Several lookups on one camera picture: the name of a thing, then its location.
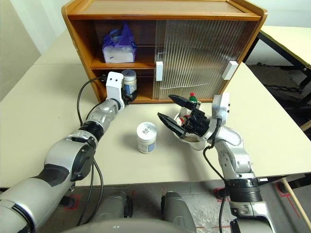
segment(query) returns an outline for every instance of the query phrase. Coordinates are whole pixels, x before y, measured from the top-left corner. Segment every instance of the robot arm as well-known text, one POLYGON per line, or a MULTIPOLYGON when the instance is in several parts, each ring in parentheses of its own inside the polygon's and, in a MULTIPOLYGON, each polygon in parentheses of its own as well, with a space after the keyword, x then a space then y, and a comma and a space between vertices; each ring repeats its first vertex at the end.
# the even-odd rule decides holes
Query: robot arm
POLYGON ((89 114, 76 132, 50 148, 39 175, 21 181, 1 194, 0 232, 36 231, 74 182, 88 175, 99 140, 117 113, 124 109, 122 81, 122 74, 110 72, 106 101, 89 114))
POLYGON ((175 103, 191 110, 187 121, 178 126, 170 117, 158 113, 161 121, 181 139, 186 133, 197 135, 198 141, 207 141, 209 149, 215 147, 221 165, 225 188, 230 196, 232 232, 275 233, 266 202, 263 201, 251 159, 243 146, 241 135, 225 123, 229 113, 229 94, 216 95, 212 103, 212 116, 197 109, 197 104, 186 98, 170 95, 175 103))

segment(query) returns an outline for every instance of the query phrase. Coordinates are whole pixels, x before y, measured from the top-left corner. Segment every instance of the jar lid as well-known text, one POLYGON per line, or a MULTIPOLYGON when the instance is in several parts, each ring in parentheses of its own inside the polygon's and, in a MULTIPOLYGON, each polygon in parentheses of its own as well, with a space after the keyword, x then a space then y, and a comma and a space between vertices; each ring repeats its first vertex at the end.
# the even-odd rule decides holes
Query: jar lid
POLYGON ((125 81, 129 82, 136 79, 136 72, 133 71, 132 69, 126 69, 122 71, 121 74, 123 74, 125 81))
POLYGON ((156 137, 156 126, 151 122, 140 123, 136 130, 137 136, 145 141, 152 140, 156 137))

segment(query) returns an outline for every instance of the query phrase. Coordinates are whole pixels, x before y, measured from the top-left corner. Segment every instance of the wooden cabinet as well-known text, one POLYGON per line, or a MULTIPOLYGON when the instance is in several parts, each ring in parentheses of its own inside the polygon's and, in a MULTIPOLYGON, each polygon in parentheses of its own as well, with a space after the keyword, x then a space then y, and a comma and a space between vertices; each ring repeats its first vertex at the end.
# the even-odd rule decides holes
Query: wooden cabinet
MULTIPOLYGON (((228 81, 229 61, 242 62, 267 12, 245 0, 73 0, 63 18, 89 79, 133 69, 138 96, 134 103, 170 102, 168 94, 194 91, 211 101, 228 81), (137 45, 133 63, 105 63, 103 36, 127 23, 137 45), (156 61, 163 61, 163 81, 156 81, 156 61)), ((93 82, 98 101, 105 86, 93 82)))

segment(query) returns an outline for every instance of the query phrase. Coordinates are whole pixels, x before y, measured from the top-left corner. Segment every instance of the jar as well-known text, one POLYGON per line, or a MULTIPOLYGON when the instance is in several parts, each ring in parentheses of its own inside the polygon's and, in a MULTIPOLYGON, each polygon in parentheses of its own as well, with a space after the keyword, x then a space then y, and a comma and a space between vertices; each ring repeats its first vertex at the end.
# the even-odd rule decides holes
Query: jar
POLYGON ((133 101, 137 96, 137 82, 136 82, 136 72, 132 69, 126 69, 122 71, 124 76, 123 87, 126 93, 126 97, 129 101, 133 101))
POLYGON ((156 126, 151 122, 143 122, 137 130, 138 149, 145 154, 152 152, 156 147, 156 126))

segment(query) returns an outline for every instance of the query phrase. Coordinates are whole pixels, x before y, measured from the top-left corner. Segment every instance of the cabinet top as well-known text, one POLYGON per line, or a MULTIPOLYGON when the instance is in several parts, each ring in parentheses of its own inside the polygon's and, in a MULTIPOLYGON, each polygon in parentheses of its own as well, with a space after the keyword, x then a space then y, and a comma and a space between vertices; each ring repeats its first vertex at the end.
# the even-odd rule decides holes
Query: cabinet top
POLYGON ((266 11, 245 0, 73 0, 69 19, 226 19, 259 21, 266 11))

